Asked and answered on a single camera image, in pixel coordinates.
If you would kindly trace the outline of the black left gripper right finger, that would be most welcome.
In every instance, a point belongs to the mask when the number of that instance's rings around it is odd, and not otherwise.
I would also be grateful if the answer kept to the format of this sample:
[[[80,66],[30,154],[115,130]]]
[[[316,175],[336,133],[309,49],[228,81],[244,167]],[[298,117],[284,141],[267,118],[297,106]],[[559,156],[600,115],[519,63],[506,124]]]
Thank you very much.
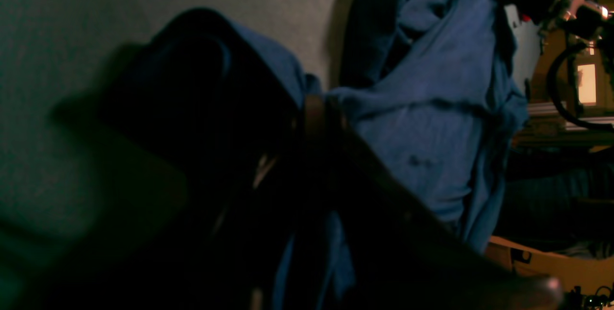
[[[462,243],[390,175],[326,102],[331,205],[339,213],[356,275],[356,310],[557,310],[552,277],[521,277]]]

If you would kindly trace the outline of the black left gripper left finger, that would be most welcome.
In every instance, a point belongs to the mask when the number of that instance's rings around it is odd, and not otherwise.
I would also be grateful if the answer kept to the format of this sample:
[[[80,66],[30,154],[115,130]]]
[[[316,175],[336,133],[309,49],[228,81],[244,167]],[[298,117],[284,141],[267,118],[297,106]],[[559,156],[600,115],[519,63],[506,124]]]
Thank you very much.
[[[31,310],[245,310],[267,291],[322,99],[84,96],[55,117],[101,166],[107,208],[29,288]]]

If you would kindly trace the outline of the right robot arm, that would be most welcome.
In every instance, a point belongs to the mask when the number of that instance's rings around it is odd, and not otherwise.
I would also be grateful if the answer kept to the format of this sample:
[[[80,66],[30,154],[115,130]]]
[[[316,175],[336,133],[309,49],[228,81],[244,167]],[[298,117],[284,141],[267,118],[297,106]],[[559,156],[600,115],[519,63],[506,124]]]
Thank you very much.
[[[556,57],[546,75],[546,89],[550,99],[567,122],[579,128],[612,133],[612,123],[592,123],[577,118],[561,102],[556,75],[564,61],[572,60],[587,49],[598,49],[605,72],[613,75],[613,13],[597,0],[504,0],[518,8],[520,17],[539,26],[539,35],[562,30],[566,36],[577,37]]]

